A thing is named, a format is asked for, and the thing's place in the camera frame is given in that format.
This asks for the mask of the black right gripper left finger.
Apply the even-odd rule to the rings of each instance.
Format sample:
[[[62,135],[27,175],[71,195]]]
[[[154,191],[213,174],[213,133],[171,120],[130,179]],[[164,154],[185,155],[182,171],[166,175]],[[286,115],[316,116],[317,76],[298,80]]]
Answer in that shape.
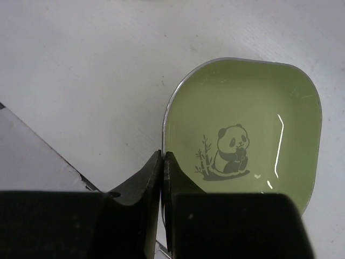
[[[1,258],[153,258],[161,151],[109,192],[1,192]]]

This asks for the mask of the green square panda plate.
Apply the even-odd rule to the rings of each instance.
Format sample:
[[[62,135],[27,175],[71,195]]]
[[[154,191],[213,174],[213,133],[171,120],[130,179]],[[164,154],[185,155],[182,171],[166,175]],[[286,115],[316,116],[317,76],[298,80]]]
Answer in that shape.
[[[162,150],[207,193],[312,197],[322,109],[310,77],[284,63],[216,58],[190,71],[163,119]]]

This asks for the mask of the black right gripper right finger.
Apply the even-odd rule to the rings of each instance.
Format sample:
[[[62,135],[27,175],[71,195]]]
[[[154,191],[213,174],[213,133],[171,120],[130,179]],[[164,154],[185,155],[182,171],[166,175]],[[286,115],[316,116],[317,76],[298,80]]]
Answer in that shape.
[[[163,203],[173,258],[314,258],[288,196],[206,193],[172,152],[164,158]]]

